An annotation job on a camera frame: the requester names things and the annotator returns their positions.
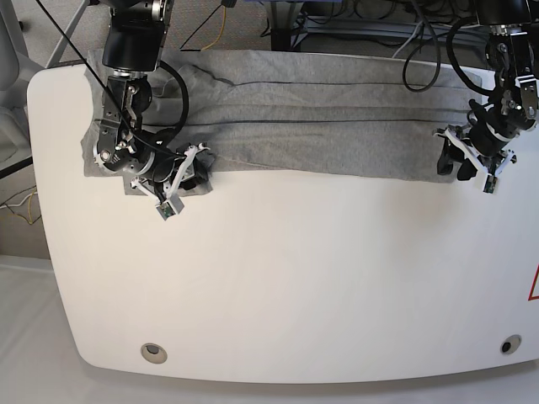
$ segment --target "screw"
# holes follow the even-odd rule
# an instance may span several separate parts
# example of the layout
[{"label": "screw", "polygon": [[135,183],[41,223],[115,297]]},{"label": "screw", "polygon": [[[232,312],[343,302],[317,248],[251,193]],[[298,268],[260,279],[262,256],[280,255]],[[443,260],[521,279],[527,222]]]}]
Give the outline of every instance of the screw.
[{"label": "screw", "polygon": [[110,160],[110,153],[106,150],[103,150],[100,156],[101,156],[101,160],[103,160],[104,162],[107,162],[108,160]]}]

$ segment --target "floor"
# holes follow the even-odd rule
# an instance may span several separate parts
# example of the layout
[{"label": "floor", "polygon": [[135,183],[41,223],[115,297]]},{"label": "floor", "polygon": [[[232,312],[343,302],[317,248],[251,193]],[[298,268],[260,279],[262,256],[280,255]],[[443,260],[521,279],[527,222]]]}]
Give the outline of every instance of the floor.
[{"label": "floor", "polygon": [[[58,24],[61,27],[66,27],[81,0],[62,0],[61,2],[42,0],[42,2]],[[176,0],[173,21],[168,33],[167,47],[178,48],[218,3],[219,0],[205,0],[204,2]],[[379,0],[366,0],[363,4],[363,7],[366,7],[363,11],[365,16],[375,16],[376,9],[380,7]],[[41,12],[35,0],[14,0],[13,5],[19,20],[24,22],[24,38],[29,49],[30,58],[41,65],[45,65],[59,39],[59,34]],[[314,12],[331,12],[331,6],[327,3],[313,5],[313,7],[318,8],[313,10]],[[395,17],[399,20],[411,19],[410,15],[403,13]],[[74,44],[83,55],[87,54],[89,50],[103,47],[108,33],[108,24],[108,7],[99,5],[88,8],[72,37]],[[216,38],[220,26],[221,19],[219,16],[215,16],[189,42],[186,49],[199,49],[211,43]],[[237,2],[237,6],[227,14],[226,30],[215,48],[269,50],[269,37],[260,37],[265,27],[266,14],[264,8],[258,2],[240,0]],[[411,50],[412,48],[405,49],[402,55],[407,55]],[[302,43],[302,51],[390,57],[395,49],[363,40],[350,41],[318,36],[305,40]],[[469,50],[460,50],[459,58],[467,66],[484,66],[483,62],[477,58],[477,55]],[[75,53],[68,49],[62,60],[71,61],[75,59]],[[418,54],[416,59],[433,61],[433,49],[428,46],[425,47],[424,51]],[[443,62],[448,62],[445,55]],[[0,180],[0,203],[21,190],[28,189],[34,185],[35,178],[32,167],[26,168],[10,178]],[[27,193],[22,193],[12,199],[10,203],[19,203]],[[28,206],[23,205],[16,209],[15,212],[28,217]],[[40,214],[39,195],[32,200],[32,213],[33,217],[38,217]],[[46,246],[43,221],[38,220],[32,226],[29,226],[22,218],[10,215],[8,210],[0,210],[0,254],[48,258],[49,253]]]}]

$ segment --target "desk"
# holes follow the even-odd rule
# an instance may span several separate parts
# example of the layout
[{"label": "desk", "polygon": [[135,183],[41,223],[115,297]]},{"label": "desk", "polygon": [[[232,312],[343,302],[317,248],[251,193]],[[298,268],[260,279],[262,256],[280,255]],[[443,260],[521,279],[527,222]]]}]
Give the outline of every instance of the desk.
[{"label": "desk", "polygon": [[[393,380],[539,358],[537,133],[499,194],[272,171],[216,173],[164,222],[121,178],[85,178],[83,66],[38,73],[29,121],[45,232],[78,352],[149,375]],[[492,84],[486,72],[475,71]],[[114,228],[101,223],[114,222]],[[512,335],[511,355],[500,347]],[[168,353],[150,364],[141,346]]]}]

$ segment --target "fold in cloth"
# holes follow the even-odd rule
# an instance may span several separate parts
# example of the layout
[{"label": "fold in cloth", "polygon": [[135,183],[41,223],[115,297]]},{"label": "fold in cloth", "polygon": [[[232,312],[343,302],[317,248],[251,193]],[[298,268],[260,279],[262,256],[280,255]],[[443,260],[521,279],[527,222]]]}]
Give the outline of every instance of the fold in cloth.
[{"label": "fold in cloth", "polygon": [[[88,60],[105,81],[101,51]],[[411,93],[402,84],[403,63],[348,56],[252,50],[165,51],[189,89],[187,125],[170,145],[207,142],[212,171],[290,169],[314,173],[449,183],[436,174],[443,140],[437,128],[466,122],[471,98],[451,70],[436,85]],[[408,81],[423,86],[433,67],[411,64]],[[471,75],[478,85],[479,77]],[[93,163],[102,117],[102,91],[91,77],[94,123],[83,139],[85,175],[108,176]],[[154,92],[145,129],[179,120],[178,84],[158,70],[148,77]],[[125,177],[126,192],[132,174]]]}]

